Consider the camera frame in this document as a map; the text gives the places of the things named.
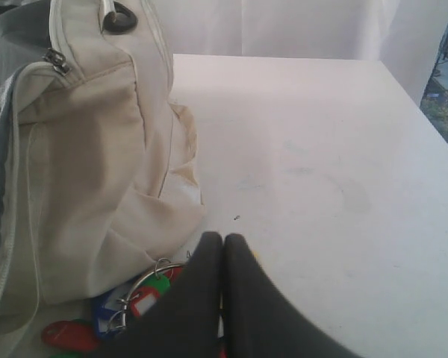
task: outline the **green key tag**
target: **green key tag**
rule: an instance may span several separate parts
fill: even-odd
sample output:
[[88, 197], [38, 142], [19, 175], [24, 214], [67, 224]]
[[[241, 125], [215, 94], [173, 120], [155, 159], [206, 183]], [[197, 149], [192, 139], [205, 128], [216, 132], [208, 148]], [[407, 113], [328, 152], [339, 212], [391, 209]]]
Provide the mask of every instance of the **green key tag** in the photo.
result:
[[159, 274], [158, 276], [152, 275], [149, 279], [144, 281], [141, 287], [144, 286], [152, 287], [153, 289], [156, 289], [160, 295], [162, 295], [171, 287], [171, 283], [169, 278], [163, 274]]

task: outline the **white table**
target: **white table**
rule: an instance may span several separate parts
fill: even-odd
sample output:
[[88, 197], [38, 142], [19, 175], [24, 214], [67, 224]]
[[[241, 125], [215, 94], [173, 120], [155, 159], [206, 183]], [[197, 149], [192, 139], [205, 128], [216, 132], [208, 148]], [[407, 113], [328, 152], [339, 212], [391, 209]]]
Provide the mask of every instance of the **white table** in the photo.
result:
[[448, 145], [381, 63], [179, 55], [174, 88], [208, 205], [179, 256], [242, 233], [356, 353], [448, 358]]

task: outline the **white bag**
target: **white bag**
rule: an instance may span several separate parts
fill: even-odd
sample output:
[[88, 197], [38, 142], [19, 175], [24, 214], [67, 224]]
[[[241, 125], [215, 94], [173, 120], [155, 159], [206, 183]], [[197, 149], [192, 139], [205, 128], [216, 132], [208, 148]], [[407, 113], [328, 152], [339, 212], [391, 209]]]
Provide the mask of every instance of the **white bag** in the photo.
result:
[[129, 19], [112, 1], [51, 0], [53, 64], [15, 72], [0, 315], [15, 307], [26, 323], [39, 300], [99, 295], [175, 252], [203, 216], [193, 117], [168, 102], [172, 55], [149, 1], [122, 4], [137, 23], [114, 34], [107, 21]]

